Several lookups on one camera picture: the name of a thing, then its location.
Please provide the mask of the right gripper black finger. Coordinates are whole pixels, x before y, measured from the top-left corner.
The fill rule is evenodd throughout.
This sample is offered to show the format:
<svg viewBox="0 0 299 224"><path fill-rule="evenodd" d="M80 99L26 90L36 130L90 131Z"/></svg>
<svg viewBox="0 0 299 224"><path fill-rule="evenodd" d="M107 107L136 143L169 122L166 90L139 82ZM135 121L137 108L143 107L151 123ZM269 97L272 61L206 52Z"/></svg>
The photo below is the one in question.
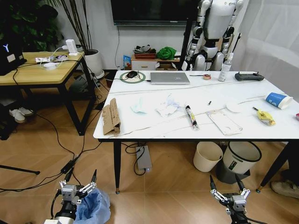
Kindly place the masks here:
<svg viewBox="0 0 299 224"><path fill-rule="evenodd" d="M210 175L210 193L211 195L218 200L221 204L228 204L228 198L225 197L222 193L220 193L215 185L215 182L213 180L213 177Z"/></svg>
<svg viewBox="0 0 299 224"><path fill-rule="evenodd" d="M239 190L240 190L240 195L243 196L243 198L247 198L250 194L250 190L245 188L243 182L239 178L237 174L235 174L236 182L238 184Z"/></svg>

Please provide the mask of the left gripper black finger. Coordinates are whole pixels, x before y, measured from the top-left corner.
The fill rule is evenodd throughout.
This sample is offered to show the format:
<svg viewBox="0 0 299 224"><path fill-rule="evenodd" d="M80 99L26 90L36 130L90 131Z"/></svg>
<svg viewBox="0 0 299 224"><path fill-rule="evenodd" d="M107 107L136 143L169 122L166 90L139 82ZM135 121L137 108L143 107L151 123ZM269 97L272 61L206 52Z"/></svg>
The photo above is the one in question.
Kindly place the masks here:
<svg viewBox="0 0 299 224"><path fill-rule="evenodd" d="M65 178L59 182L61 189L68 183L71 178L71 173L67 173Z"/></svg>
<svg viewBox="0 0 299 224"><path fill-rule="evenodd" d="M92 175L91 182L83 187L80 187L78 190L78 193L80 193L80 194L91 193L97 185L96 179L97 179L97 170L94 171L94 173Z"/></svg>

